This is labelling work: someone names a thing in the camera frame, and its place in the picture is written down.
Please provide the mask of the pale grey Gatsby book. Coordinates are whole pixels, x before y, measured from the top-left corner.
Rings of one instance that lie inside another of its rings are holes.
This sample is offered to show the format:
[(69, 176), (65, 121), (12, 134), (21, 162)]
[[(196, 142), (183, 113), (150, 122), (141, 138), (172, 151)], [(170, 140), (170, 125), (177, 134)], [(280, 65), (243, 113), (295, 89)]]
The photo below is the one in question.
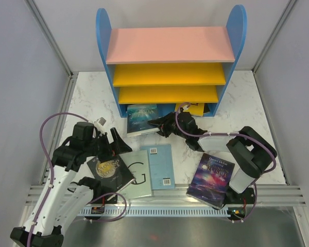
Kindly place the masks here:
[(121, 154), (135, 180), (120, 191), (126, 200), (150, 197), (152, 195), (150, 167), (147, 150)]

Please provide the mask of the teal ocean cover book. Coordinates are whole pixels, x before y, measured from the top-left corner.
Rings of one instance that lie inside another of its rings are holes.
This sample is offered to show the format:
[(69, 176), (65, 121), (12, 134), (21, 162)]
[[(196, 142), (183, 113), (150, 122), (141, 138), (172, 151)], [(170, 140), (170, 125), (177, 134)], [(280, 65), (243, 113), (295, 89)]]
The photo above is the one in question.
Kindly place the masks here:
[(148, 123), (159, 118), (156, 104), (132, 104), (127, 107), (127, 137), (158, 132), (159, 128)]

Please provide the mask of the light blue thin book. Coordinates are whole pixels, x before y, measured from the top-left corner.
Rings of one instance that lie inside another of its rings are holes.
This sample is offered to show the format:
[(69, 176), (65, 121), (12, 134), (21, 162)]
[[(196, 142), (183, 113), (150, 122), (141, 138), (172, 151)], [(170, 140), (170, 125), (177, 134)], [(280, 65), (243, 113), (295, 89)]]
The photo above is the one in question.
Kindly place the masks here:
[(174, 189), (175, 176), (171, 145), (142, 146), (148, 153), (152, 190)]

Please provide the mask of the yellow Little Prince book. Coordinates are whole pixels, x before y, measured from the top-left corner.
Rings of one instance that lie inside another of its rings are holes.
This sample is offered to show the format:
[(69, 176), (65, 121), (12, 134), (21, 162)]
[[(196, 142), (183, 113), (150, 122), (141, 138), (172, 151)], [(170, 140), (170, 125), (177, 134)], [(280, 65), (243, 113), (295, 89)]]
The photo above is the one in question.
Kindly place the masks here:
[(189, 106), (188, 112), (194, 116), (203, 116), (204, 103), (176, 103), (175, 112), (178, 112), (180, 107)]

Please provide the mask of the dark green Alice Wonderland book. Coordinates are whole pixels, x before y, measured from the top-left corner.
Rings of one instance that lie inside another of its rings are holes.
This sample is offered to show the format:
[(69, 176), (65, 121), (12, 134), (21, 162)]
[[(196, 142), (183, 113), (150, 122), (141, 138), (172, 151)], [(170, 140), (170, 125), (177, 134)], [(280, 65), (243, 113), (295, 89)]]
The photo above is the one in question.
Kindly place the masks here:
[(207, 113), (210, 113), (210, 109), (207, 103), (204, 104), (204, 108), (203, 108), (203, 116)]

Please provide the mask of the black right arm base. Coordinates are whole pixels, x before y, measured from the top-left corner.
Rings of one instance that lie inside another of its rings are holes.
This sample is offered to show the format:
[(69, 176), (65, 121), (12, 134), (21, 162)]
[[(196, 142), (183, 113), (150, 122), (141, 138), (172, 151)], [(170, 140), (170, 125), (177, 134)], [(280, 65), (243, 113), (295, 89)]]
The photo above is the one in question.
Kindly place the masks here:
[(248, 205), (255, 202), (255, 192), (251, 187), (246, 188), (242, 193), (237, 193), (231, 187), (228, 187), (224, 199), (224, 206), (226, 205)]

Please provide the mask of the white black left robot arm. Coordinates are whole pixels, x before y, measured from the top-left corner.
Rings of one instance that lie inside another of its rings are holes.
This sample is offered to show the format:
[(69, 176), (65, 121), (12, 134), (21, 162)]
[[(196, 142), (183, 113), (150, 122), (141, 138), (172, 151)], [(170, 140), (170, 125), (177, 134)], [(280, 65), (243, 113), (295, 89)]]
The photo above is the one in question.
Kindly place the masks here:
[(92, 123), (81, 121), (74, 125), (72, 135), (53, 153), (48, 180), (29, 218), (10, 234), (18, 246), (62, 246), (64, 233), (84, 206), (119, 195), (106, 189), (99, 180), (84, 177), (77, 182), (71, 197), (62, 203), (88, 157), (111, 161), (121, 153), (132, 151), (115, 128), (110, 132), (113, 142)]

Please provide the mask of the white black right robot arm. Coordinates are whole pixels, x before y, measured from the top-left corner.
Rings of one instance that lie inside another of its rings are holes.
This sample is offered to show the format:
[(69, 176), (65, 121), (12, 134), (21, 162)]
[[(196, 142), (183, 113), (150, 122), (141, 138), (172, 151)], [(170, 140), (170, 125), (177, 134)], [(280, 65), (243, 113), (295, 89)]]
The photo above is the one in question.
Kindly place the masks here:
[(231, 153), (239, 165), (239, 170), (225, 189), (225, 197), (232, 203), (238, 202), (247, 187), (277, 165), (276, 150), (249, 126), (235, 133), (212, 133), (199, 128), (189, 112), (171, 112), (147, 123), (158, 128), (160, 136), (174, 134), (184, 138), (193, 151)]

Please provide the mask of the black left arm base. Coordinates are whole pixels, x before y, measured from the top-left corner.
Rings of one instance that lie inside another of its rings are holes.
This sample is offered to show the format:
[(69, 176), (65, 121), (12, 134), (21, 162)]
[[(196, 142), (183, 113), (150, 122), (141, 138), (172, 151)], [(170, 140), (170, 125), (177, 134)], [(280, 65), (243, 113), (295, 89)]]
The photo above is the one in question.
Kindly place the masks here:
[(110, 203), (112, 199), (114, 200), (113, 203), (116, 203), (117, 199), (115, 197), (118, 196), (120, 196), (120, 194), (116, 192), (103, 193), (101, 196), (94, 196), (92, 201), (88, 202), (88, 204), (106, 204)]

